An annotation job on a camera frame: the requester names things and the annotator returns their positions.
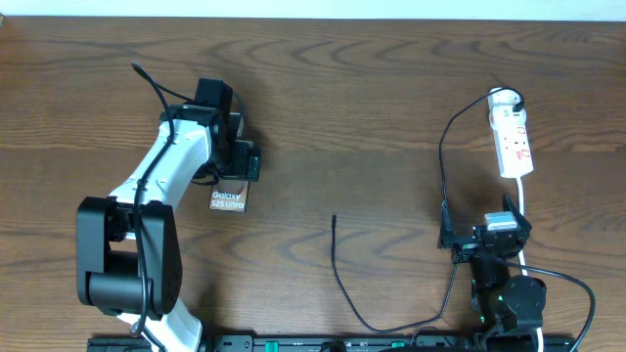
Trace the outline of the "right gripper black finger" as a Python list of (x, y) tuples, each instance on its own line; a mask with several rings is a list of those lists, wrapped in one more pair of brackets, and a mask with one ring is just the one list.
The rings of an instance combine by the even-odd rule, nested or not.
[(529, 221), (521, 214), (521, 212), (519, 211), (519, 209), (514, 205), (513, 200), (511, 199), (511, 197), (508, 194), (504, 194), (502, 195), (502, 205), (503, 205), (503, 210), (504, 211), (508, 211), (510, 212), (518, 227), (522, 230), (531, 230), (532, 229), (532, 225), (529, 223)]
[(456, 242), (456, 234), (449, 203), (445, 199), (441, 203), (441, 224), (437, 247), (439, 249), (452, 248)]

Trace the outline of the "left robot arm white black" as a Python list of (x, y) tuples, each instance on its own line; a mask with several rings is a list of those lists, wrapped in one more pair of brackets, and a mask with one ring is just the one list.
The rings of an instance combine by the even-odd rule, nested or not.
[(200, 319), (179, 297), (183, 266), (175, 210), (188, 186), (255, 182), (260, 149), (241, 140), (244, 116), (224, 81), (200, 79), (194, 98), (165, 105), (153, 146), (105, 198), (76, 214), (79, 301), (127, 323), (153, 351), (210, 351)]

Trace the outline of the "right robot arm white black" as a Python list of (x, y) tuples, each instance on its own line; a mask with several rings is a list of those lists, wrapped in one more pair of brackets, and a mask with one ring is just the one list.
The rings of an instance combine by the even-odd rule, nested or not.
[(451, 251), (453, 264), (470, 266), (472, 306), (482, 321), (473, 342), (480, 349), (509, 336), (536, 338), (537, 329), (543, 326), (546, 285), (510, 272), (510, 260), (523, 250), (531, 230), (528, 220), (504, 195), (501, 212), (487, 213), (472, 235), (458, 236), (448, 202), (442, 202), (438, 247)]

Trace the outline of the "Galaxy smartphone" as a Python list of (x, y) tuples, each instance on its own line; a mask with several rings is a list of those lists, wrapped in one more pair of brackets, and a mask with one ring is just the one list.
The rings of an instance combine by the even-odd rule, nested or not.
[(211, 187), (209, 206), (211, 211), (245, 213), (249, 181), (221, 180)]

